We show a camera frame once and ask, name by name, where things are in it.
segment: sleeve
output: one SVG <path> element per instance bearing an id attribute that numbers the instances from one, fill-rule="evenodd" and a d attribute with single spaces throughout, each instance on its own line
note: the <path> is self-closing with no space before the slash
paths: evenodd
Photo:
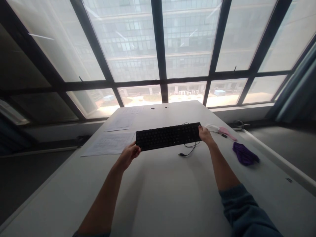
<path id="1" fill-rule="evenodd" d="M 72 237 L 109 237 L 111 233 L 103 233 L 103 234 L 97 234 L 97 235 L 79 235 L 77 234 L 77 231 L 73 234 Z"/>
<path id="2" fill-rule="evenodd" d="M 242 184 L 220 191 L 220 196 L 232 236 L 282 236 Z"/>

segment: black keyboard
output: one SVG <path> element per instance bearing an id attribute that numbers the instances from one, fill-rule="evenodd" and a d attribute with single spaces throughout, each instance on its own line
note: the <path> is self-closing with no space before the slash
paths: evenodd
<path id="1" fill-rule="evenodd" d="M 136 132 L 136 145 L 142 151 L 201 141 L 198 135 L 200 123 L 156 128 Z"/>

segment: blue curtain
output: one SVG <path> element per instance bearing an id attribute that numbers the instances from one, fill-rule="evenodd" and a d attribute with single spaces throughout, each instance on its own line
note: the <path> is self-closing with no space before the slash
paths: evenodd
<path id="1" fill-rule="evenodd" d="M 9 155 L 32 147 L 37 141 L 22 129 L 0 115 L 0 155 Z"/>
<path id="2" fill-rule="evenodd" d="M 309 119 L 316 110 L 316 43 L 267 114 L 277 122 Z"/>

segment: document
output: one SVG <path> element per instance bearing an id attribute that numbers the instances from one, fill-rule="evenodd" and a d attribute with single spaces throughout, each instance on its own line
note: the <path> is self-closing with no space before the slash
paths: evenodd
<path id="1" fill-rule="evenodd" d="M 106 132 L 130 129 L 136 114 L 120 113 L 109 123 Z"/>
<path id="2" fill-rule="evenodd" d="M 135 132 L 103 132 L 81 156 L 121 154 L 124 147 L 132 143 Z"/>
<path id="3" fill-rule="evenodd" d="M 139 114 L 143 111 L 144 106 L 125 107 L 122 109 L 123 114 Z"/>

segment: window frame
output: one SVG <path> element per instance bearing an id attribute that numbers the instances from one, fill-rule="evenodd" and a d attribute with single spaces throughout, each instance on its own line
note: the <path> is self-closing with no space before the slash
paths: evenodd
<path id="1" fill-rule="evenodd" d="M 220 14 L 219 14 L 219 19 L 218 19 L 218 24 L 217 24 L 217 29 L 216 29 L 215 42 L 214 42 L 214 47 L 212 51 L 209 75 L 203 76 L 203 77 L 167 79 L 162 2 L 157 1 L 157 0 L 151 0 L 155 43 L 156 43 L 156 50 L 157 50 L 159 80 L 115 82 L 113 80 L 112 74 L 106 62 L 105 56 L 102 52 L 98 38 L 94 32 L 89 16 L 85 10 L 83 2 L 77 1 L 77 0 L 70 0 L 70 2 L 72 4 L 72 7 L 75 10 L 75 13 L 79 19 L 79 22 L 84 30 L 84 33 L 89 41 L 92 51 L 97 59 L 97 62 L 106 80 L 65 82 L 61 78 L 61 76 L 58 74 L 54 66 L 50 63 L 50 61 L 45 56 L 45 54 L 42 52 L 40 47 L 36 44 L 34 39 L 28 34 L 27 29 L 21 23 L 21 21 L 16 16 L 16 14 L 12 10 L 12 8 L 9 6 L 9 4 L 6 1 L 0 2 L 0 23 L 3 25 L 6 31 L 11 35 L 11 37 L 15 40 L 15 42 L 19 45 L 19 47 L 24 51 L 24 53 L 28 56 L 28 58 L 33 62 L 33 64 L 39 69 L 39 71 L 43 74 L 46 80 L 51 84 L 51 87 L 46 87 L 46 88 L 0 90 L 0 98 L 6 101 L 10 106 L 12 106 L 15 110 L 17 110 L 22 116 L 24 116 L 29 121 L 28 124 L 23 125 L 23 126 L 34 126 L 34 125 L 42 125 L 42 124 L 39 121 L 36 121 L 36 119 L 34 119 L 33 116 L 29 114 L 27 111 L 25 111 L 19 104 L 15 103 L 11 98 L 11 96 L 13 95 L 57 92 L 58 95 L 65 101 L 67 106 L 78 117 L 78 120 L 76 121 L 73 121 L 73 120 L 60 121 L 57 123 L 68 123 L 68 122 L 73 123 L 73 122 L 78 122 L 78 121 L 87 122 L 87 121 L 96 121 L 96 120 L 106 120 L 107 118 L 104 117 L 104 118 L 87 119 L 83 115 L 83 113 L 79 110 L 79 108 L 75 105 L 72 99 L 69 97 L 67 92 L 111 88 L 114 92 L 114 95 L 120 107 L 124 107 L 123 101 L 118 91 L 118 88 L 121 88 L 121 87 L 160 85 L 162 103 L 168 103 L 168 85 L 169 84 L 206 81 L 205 94 L 203 98 L 203 105 L 206 105 L 208 92 L 210 90 L 210 85 L 212 81 L 248 78 L 236 105 L 215 107 L 215 108 L 226 108 L 226 107 L 235 107 L 235 106 L 243 105 L 243 101 L 255 77 L 287 75 L 284 82 L 281 84 L 281 86 L 277 90 L 276 94 L 273 96 L 271 101 L 269 101 L 269 102 L 274 102 L 275 98 L 280 93 L 280 91 L 282 90 L 286 82 L 290 79 L 291 75 L 294 73 L 294 71 L 300 64 L 300 62 L 303 60 L 303 58 L 306 56 L 308 51 L 311 49 L 312 45 L 316 42 L 316 36 L 314 36 L 291 70 L 258 72 L 260 65 L 263 62 L 264 57 L 267 54 L 268 49 L 278 31 L 278 28 L 281 25 L 284 19 L 284 16 L 292 2 L 291 0 L 289 1 L 279 0 L 277 1 L 274 7 L 274 10 L 271 14 L 268 25 L 264 31 L 264 34 L 261 38 L 261 41 L 258 45 L 258 48 L 252 59 L 249 69 L 239 70 L 239 71 L 216 72 L 215 70 L 217 66 L 217 61 L 219 58 L 219 53 L 220 53 L 221 44 L 223 41 L 227 18 L 228 18 L 228 14 L 229 14 L 231 2 L 232 2 L 232 0 L 223 0 L 221 8 L 220 8 Z M 263 104 L 263 103 L 269 103 L 269 102 L 259 102 L 259 103 L 252 103 L 252 104 Z"/>

